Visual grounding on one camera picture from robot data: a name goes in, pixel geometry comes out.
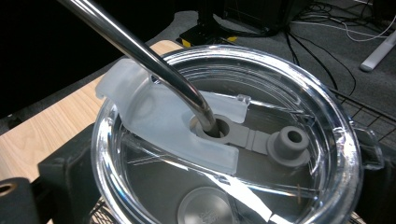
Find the gray rubber plug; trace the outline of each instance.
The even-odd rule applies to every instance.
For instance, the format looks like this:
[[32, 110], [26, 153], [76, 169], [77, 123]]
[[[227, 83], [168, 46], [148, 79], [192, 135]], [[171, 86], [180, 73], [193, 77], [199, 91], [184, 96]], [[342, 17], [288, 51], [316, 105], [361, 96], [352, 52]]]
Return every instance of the gray rubber plug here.
[[297, 168], [309, 162], [308, 144], [308, 136], [303, 130], [287, 126], [269, 137], [268, 156], [281, 165]]

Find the wooden table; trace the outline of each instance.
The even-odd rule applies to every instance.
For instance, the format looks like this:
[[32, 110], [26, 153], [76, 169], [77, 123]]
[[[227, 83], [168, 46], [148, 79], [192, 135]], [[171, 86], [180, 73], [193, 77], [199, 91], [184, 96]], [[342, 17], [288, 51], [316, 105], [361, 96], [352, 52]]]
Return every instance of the wooden table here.
[[[164, 40], [151, 48], [162, 55], [181, 46]], [[94, 89], [101, 78], [0, 136], [0, 180], [18, 176], [34, 181], [38, 163], [95, 122], [103, 100]]]

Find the transparent plastic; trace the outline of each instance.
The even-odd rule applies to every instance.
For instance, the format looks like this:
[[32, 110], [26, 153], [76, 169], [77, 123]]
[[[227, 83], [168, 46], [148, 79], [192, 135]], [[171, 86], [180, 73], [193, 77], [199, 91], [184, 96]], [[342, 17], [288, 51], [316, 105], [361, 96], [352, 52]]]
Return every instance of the transparent plastic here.
[[245, 127], [263, 133], [288, 126], [303, 130], [309, 162], [291, 169], [238, 147], [236, 173], [225, 174], [128, 131], [106, 99], [92, 134], [92, 167], [120, 223], [347, 221], [361, 190], [358, 140], [341, 106], [316, 78], [241, 47], [194, 47], [164, 59], [200, 91], [251, 97]]

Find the white stand leg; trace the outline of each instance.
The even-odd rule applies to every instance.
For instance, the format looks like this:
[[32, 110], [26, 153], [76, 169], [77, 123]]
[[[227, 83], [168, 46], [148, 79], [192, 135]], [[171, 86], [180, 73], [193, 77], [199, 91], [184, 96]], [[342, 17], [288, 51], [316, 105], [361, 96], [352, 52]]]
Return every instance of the white stand leg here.
[[364, 72], [371, 72], [379, 62], [390, 52], [396, 44], [396, 31], [382, 42], [378, 48], [361, 64], [360, 69]]

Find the metal straw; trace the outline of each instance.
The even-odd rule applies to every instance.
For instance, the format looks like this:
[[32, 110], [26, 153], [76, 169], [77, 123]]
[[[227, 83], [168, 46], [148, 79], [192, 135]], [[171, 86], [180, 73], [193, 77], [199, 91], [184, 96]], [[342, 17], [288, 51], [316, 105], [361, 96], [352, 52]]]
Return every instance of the metal straw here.
[[128, 32], [126, 28], [94, 2], [87, 0], [58, 1], [79, 16], [117, 49], [151, 71], [163, 85], [173, 91], [189, 106], [208, 135], [219, 137], [219, 127], [209, 104], [201, 93], [174, 67]]

